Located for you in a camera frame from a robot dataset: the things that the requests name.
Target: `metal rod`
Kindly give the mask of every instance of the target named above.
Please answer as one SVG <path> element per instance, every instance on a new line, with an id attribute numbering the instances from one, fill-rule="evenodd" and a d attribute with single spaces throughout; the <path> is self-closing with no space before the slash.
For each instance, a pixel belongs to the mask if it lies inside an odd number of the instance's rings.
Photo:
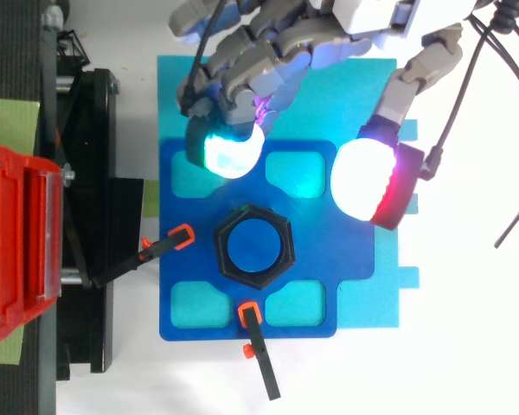
<path id="1" fill-rule="evenodd" d="M 69 93 L 74 79 L 74 76 L 58 76 L 55 80 L 55 91 L 57 93 Z"/>
<path id="2" fill-rule="evenodd" d="M 61 285 L 82 285 L 83 281 L 80 278 L 79 270 L 77 268 L 64 268 L 61 270 Z"/>

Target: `blue circle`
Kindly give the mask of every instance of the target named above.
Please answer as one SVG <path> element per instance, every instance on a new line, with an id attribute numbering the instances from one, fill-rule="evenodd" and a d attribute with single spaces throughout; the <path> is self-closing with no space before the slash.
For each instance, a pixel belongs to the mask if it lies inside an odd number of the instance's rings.
<path id="1" fill-rule="evenodd" d="M 262 272 L 279 257 L 279 233 L 265 220 L 244 220 L 228 236 L 227 249 L 229 257 L 241 270 Z"/>

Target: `orange clamp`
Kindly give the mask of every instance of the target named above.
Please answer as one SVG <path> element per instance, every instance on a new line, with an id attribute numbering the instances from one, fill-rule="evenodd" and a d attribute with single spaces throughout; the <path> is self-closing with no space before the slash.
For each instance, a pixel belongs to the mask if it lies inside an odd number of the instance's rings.
<path id="1" fill-rule="evenodd" d="M 183 248 L 186 248 L 187 246 L 189 246 L 190 244 L 192 244 L 196 240 L 196 235 L 194 233 L 194 229 L 192 229 L 192 227 L 188 223 L 183 223 L 181 226 L 176 227 L 175 229 L 171 229 L 167 233 L 167 235 L 171 236 L 171 235 L 173 235 L 175 233 L 178 233 L 178 232 L 181 232 L 181 231 L 187 231 L 189 233 L 190 239 L 189 240 L 185 240 L 180 245 L 177 245 L 175 247 L 176 251 L 181 251 Z"/>
<path id="2" fill-rule="evenodd" d="M 256 312 L 256 317 L 258 318 L 258 323 L 261 324 L 263 319 L 261 318 L 260 313 L 260 307 L 255 301 L 248 301 L 247 303 L 243 303 L 239 307 L 239 318 L 240 318 L 240 324 L 242 324 L 242 327 L 244 329 L 247 329 L 248 325 L 246 324 L 246 320 L 244 318 L 244 310 L 246 309 L 253 309 Z"/>
<path id="3" fill-rule="evenodd" d="M 247 359 L 252 359 L 256 355 L 256 352 L 253 351 L 253 346 L 249 343 L 242 346 L 242 350 Z"/>
<path id="4" fill-rule="evenodd" d="M 148 238 L 142 238 L 142 249 L 148 249 L 152 245 L 154 244 L 152 244 Z"/>

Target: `black clamp arm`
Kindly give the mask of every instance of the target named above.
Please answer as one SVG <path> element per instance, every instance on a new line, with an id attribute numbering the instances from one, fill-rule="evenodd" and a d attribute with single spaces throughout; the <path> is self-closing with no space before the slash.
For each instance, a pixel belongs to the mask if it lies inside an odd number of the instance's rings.
<path id="1" fill-rule="evenodd" d="M 142 251 L 110 268 L 104 274 L 94 277 L 93 284 L 95 287 L 101 288 L 106 284 L 111 283 L 114 279 L 125 275 L 127 272 L 136 270 L 142 264 L 146 264 L 153 259 L 159 258 L 173 249 L 179 251 L 192 244 L 194 241 L 194 231 L 187 224 L 173 229 L 169 232 L 167 238 L 161 239 L 153 244 L 144 238 L 142 241 L 144 249 Z"/>
<path id="2" fill-rule="evenodd" d="M 258 359 L 261 377 L 266 385 L 269 400 L 280 398 L 279 386 L 273 372 L 273 366 L 267 353 L 267 346 L 261 332 L 261 314 L 258 304 L 254 302 L 244 303 L 239 307 L 239 316 L 242 327 L 248 329 L 252 344 L 244 345 L 244 355 L 248 359 L 254 356 Z"/>

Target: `robotic hand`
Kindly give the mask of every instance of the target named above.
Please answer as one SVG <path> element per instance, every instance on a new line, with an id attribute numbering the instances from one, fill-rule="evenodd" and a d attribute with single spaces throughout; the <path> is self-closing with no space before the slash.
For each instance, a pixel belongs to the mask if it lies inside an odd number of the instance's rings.
<path id="1" fill-rule="evenodd" d="M 457 22 L 491 0 L 221 2 L 222 10 L 218 0 L 187 0 L 171 16 L 170 28 L 184 41 L 197 41 L 208 36 L 211 20 L 216 33 L 259 8 L 197 68 L 193 85 L 186 79 L 177 94 L 190 118 L 188 159 L 226 178 L 242 177 L 257 163 L 265 137 L 310 69 L 364 55 L 373 45 L 395 48 L 397 39 L 422 38 L 424 49 L 391 75 L 373 117 L 358 139 L 339 150 L 331 175 L 333 198 L 344 213 L 395 228 L 418 178 L 432 178 L 441 154 L 436 149 L 424 161 L 421 151 L 399 144 L 398 131 L 415 96 L 461 60 Z M 366 166 L 366 156 L 379 162 Z M 375 183 L 353 180 L 370 174 Z M 353 202 L 358 200 L 361 206 Z"/>

